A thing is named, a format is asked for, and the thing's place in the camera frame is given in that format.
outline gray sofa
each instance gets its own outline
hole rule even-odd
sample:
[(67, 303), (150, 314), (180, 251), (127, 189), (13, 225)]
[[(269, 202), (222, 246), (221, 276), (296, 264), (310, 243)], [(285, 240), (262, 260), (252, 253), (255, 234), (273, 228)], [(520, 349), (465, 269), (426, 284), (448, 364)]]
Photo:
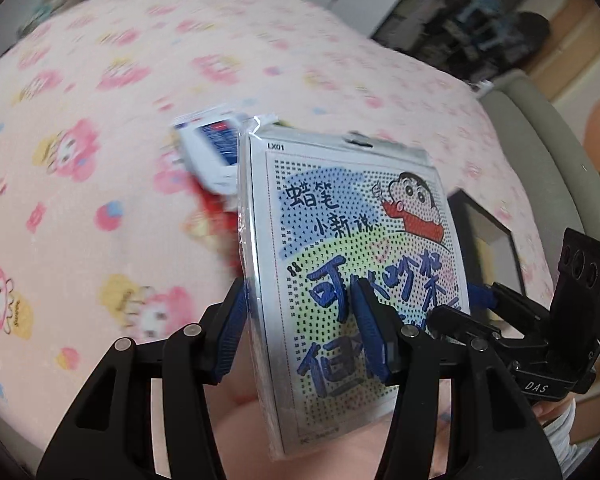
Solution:
[(513, 70), (480, 100), (531, 202), (554, 285), (567, 227), (600, 240), (600, 176), (553, 105)]

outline plastic packaging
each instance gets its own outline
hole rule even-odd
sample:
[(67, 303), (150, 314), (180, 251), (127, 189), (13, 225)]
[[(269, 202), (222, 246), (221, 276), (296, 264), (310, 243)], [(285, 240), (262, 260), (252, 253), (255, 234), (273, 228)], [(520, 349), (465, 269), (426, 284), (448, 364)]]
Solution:
[(392, 411), (366, 365), (347, 286), (367, 278), (405, 322), (469, 312), (458, 239), (424, 150), (249, 121), (238, 139), (240, 248), (273, 458)]

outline blue gripper pad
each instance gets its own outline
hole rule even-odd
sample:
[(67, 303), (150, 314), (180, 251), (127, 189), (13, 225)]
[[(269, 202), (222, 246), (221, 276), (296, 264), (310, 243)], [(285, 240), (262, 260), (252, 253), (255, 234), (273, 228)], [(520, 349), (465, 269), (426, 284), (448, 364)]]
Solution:
[(498, 301), (490, 288), (473, 283), (467, 283), (466, 288), (469, 293), (469, 305), (472, 307), (495, 310), (498, 306)]
[(216, 366), (210, 373), (218, 383), (231, 370), (234, 356), (238, 349), (238, 343), (240, 342), (240, 336), (244, 329), (244, 323), (247, 319), (248, 303), (244, 282), (241, 283), (237, 293), (235, 293), (232, 287), (232, 290), (229, 291), (229, 294), (224, 301), (227, 302), (231, 300), (232, 297), (233, 301), (229, 306), (226, 322), (218, 334)]
[(373, 295), (373, 301), (376, 300), (373, 289), (368, 283), (368, 287), (363, 290), (360, 280), (355, 280), (350, 285), (351, 309), (356, 317), (356, 323), (360, 330), (362, 346), (365, 349), (365, 356), (368, 360), (371, 371), (383, 383), (387, 382), (391, 376), (391, 370), (386, 361), (386, 343), (378, 326), (378, 322), (369, 305), (368, 294)]

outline blue label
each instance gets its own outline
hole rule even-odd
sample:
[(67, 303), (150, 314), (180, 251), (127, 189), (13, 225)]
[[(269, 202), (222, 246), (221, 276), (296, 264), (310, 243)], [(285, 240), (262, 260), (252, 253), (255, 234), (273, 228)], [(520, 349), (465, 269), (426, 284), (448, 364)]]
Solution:
[(238, 163), (238, 135), (231, 123), (218, 121), (205, 124), (200, 126), (200, 131), (205, 134), (229, 166)]

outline metal screw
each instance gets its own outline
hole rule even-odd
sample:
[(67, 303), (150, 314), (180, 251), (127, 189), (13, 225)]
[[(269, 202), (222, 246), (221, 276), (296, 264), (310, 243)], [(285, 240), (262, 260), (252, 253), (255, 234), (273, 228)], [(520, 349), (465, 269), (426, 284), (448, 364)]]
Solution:
[(487, 342), (484, 339), (480, 339), (479, 337), (471, 339), (471, 348), (478, 352), (484, 352), (488, 347), (489, 345), (487, 345)]
[(400, 333), (405, 337), (416, 337), (420, 333), (420, 330), (418, 330), (417, 326), (405, 325), (400, 329)]
[(202, 332), (202, 327), (196, 323), (191, 323), (184, 327), (184, 335), (188, 337), (195, 337)]
[(118, 339), (116, 343), (113, 345), (113, 348), (119, 350), (120, 352), (124, 352), (125, 350), (129, 350), (131, 348), (131, 339), (128, 337), (123, 337), (122, 339)]

